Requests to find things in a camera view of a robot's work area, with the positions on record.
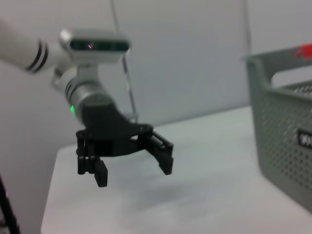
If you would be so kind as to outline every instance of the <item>green led light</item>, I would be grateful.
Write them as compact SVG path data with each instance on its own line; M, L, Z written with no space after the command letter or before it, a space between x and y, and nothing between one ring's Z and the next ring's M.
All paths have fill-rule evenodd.
M70 111L73 113L73 115L76 114L74 106L71 106L71 107L70 107Z

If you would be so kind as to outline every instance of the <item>basket handle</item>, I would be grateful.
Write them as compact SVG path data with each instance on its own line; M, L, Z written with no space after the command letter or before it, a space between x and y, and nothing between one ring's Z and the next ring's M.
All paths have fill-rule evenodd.
M271 86L273 76L277 72L310 65L312 65L312 44L249 56L247 59L250 79L260 79L261 85L267 90L285 95L293 95L293 92L283 88L273 88Z

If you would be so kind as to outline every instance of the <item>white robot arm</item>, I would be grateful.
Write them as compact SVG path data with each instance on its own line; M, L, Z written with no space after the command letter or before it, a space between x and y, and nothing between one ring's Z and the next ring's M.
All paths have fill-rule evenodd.
M98 65L116 63L129 51L130 43L123 34L62 30L59 42L50 46L26 37L1 19L0 32L0 60L30 73L54 67L52 86L65 94L72 112L84 125L86 105L114 103L98 80Z
M49 48L42 40L33 40L0 19L0 60L32 73L66 62L69 56L58 45Z

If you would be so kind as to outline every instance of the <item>black stripe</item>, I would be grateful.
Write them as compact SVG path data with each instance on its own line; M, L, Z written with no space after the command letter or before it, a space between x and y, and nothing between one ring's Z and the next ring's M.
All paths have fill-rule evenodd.
M65 88L65 94L67 95L68 94L68 91L69 89L72 87L72 80L70 82L68 82L68 84L66 85L66 88Z
M39 67L36 68L33 72L39 71L44 66L45 62L48 59L48 55L49 55L49 49L48 49L48 46L46 45L45 46L45 52L44 52L43 60L41 61L41 64L39 65Z
M41 44L41 41L39 40L39 49L38 49L37 56L36 56L35 60L32 62L32 64L30 64L30 66L26 68L26 71L31 70L37 64L37 62L40 59L41 52L42 52L42 44Z

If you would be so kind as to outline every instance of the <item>white wall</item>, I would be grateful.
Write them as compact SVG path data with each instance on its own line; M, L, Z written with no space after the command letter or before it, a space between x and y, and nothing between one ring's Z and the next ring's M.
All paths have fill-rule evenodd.
M248 103L244 0L115 0L133 41L141 120L164 123Z
M62 26L113 28L107 2L2 0L0 16L30 36L56 41ZM102 68L100 74L122 109L128 109L122 68ZM50 79L51 72L28 76L0 64L0 173L25 234L39 233L55 155L75 142L80 128L64 97L50 88Z
M312 1L248 0L251 52L269 52L312 42ZM276 74L273 85L311 80L312 68Z

